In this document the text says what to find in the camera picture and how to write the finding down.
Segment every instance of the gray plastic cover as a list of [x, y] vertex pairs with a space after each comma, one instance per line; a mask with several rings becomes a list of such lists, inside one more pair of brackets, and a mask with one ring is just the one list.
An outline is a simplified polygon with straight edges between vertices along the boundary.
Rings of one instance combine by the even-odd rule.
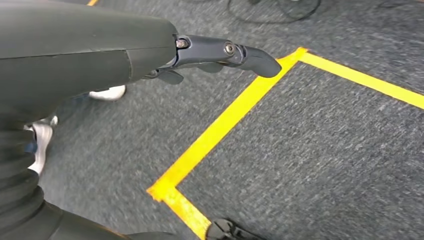
[[62, 2], [0, 0], [0, 59], [175, 48], [173, 34], [174, 25], [162, 18]]

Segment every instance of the gray carpet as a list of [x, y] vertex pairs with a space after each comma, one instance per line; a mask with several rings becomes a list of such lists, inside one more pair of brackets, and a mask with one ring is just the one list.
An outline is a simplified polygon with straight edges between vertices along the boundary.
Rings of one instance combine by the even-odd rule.
[[[323, 0], [311, 18], [243, 23], [226, 0], [100, 0], [283, 57], [297, 47], [424, 93], [424, 3]], [[278, 19], [269, 1], [240, 16]], [[196, 236], [146, 189], [255, 78], [190, 69], [147, 80], [117, 102], [68, 101], [41, 178], [52, 203], [123, 233]], [[178, 189], [208, 218], [269, 240], [422, 239], [424, 111], [299, 63]]]

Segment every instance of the robotic finger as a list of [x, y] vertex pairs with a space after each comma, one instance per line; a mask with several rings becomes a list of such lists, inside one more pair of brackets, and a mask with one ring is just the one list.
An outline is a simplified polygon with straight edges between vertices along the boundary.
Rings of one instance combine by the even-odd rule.
[[175, 70], [185, 68], [199, 68], [208, 73], [217, 73], [223, 67], [239, 68], [265, 78], [272, 78], [281, 71], [280, 64], [265, 51], [227, 39], [179, 35], [175, 45], [176, 56], [145, 79], [159, 78], [169, 84], [179, 84], [184, 77]]

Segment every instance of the yellow tape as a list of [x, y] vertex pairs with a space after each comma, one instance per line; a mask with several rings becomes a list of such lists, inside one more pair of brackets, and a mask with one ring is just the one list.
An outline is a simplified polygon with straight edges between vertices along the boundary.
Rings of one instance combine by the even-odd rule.
[[391, 96], [392, 98], [404, 101], [418, 108], [424, 109], [424, 95], [393, 85], [378, 78], [366, 75], [362, 72], [353, 70], [349, 67], [337, 64], [319, 56], [306, 53], [300, 61], [312, 65], [316, 68], [335, 74], [339, 77], [348, 79], [360, 85], [379, 91], [380, 93]]
[[175, 187], [166, 190], [163, 201], [201, 240], [206, 238], [211, 221], [209, 221], [184, 195]]
[[205, 239], [206, 231], [211, 222], [176, 189], [176, 186], [306, 52], [305, 48], [300, 47], [294, 53], [278, 59], [282, 70], [277, 76], [272, 78], [257, 77], [147, 190], [155, 200], [164, 201], [201, 240]]
[[94, 5], [96, 5], [96, 3], [98, 2], [99, 0], [90, 0], [88, 3], [87, 3], [87, 6], [94, 6]]
[[277, 76], [258, 76], [147, 192], [161, 201], [164, 195], [161, 189], [176, 187], [306, 52], [305, 48], [300, 47], [294, 53], [278, 59], [282, 70]]

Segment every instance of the shoe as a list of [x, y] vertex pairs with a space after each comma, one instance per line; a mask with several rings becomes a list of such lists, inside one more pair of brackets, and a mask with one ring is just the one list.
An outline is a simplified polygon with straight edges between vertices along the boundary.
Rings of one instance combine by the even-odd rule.
[[52, 140], [53, 128], [47, 124], [33, 123], [29, 130], [34, 131], [36, 148], [35, 162], [28, 168], [40, 175], [46, 164], [46, 151], [50, 140]]
[[127, 86], [115, 86], [104, 91], [91, 91], [88, 95], [92, 99], [103, 100], [103, 101], [116, 101], [125, 94]]

